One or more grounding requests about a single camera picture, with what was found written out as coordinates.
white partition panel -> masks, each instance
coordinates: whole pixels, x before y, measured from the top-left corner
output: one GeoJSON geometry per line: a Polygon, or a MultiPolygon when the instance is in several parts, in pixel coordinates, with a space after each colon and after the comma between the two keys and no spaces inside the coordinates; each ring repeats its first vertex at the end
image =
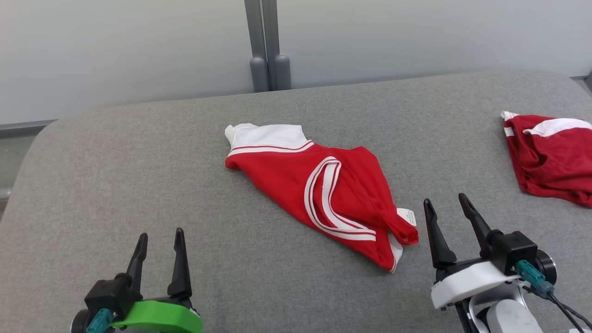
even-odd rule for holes
{"type": "Polygon", "coordinates": [[[488,68],[592,69],[589,0],[278,0],[292,87],[488,68]]]}
{"type": "Polygon", "coordinates": [[[0,124],[253,91],[242,0],[3,0],[0,45],[0,124]]]}

red fabric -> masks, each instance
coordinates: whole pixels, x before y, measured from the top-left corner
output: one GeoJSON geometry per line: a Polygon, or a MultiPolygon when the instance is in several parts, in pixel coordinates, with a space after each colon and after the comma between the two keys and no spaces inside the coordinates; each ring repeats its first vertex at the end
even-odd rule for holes
{"type": "Polygon", "coordinates": [[[417,229],[397,214],[376,156],[363,147],[347,150],[313,144],[296,153],[237,153],[226,159],[226,167],[241,169],[258,189],[300,222],[364,254],[386,270],[393,270],[396,264],[387,232],[392,232],[403,245],[419,241],[417,229]],[[309,201],[324,226],[320,228],[307,212],[306,202],[310,197],[306,196],[306,190],[311,174],[324,160],[328,164],[318,170],[318,178],[311,188],[312,200],[309,201]],[[321,202],[323,178],[326,172],[330,172],[327,170],[336,168],[337,174],[327,176],[330,188],[334,188],[330,197],[333,211],[344,217],[339,222],[352,226],[349,219],[366,226],[368,230],[354,226],[351,229],[339,228],[324,212],[321,202]],[[325,227],[335,228],[336,231],[329,232],[325,227]],[[373,234],[374,241],[345,239],[349,235],[371,238],[373,234]]]}
{"type": "Polygon", "coordinates": [[[552,119],[518,115],[504,122],[514,132],[507,142],[520,188],[592,208],[592,130],[571,128],[550,136],[523,132],[552,119]]]}

floor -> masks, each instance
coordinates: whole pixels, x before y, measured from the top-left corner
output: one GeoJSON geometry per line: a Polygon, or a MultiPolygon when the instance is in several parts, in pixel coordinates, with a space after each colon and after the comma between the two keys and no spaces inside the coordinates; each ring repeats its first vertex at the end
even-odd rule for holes
{"type": "MultiPolygon", "coordinates": [[[[592,91],[583,80],[576,80],[576,83],[592,96],[592,91]]],[[[2,187],[14,185],[22,160],[34,139],[35,136],[0,137],[0,190],[2,187]]],[[[4,207],[5,203],[0,200],[0,219],[2,219],[4,207]]]]}

white clothing tag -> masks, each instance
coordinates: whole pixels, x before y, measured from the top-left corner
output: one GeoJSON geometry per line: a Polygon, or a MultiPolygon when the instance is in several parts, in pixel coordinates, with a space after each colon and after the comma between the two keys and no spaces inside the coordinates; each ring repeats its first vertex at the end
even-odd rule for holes
{"type": "Polygon", "coordinates": [[[417,227],[417,222],[415,222],[415,214],[412,210],[397,207],[397,214],[405,219],[405,221],[409,222],[409,224],[412,226],[417,227]]]}

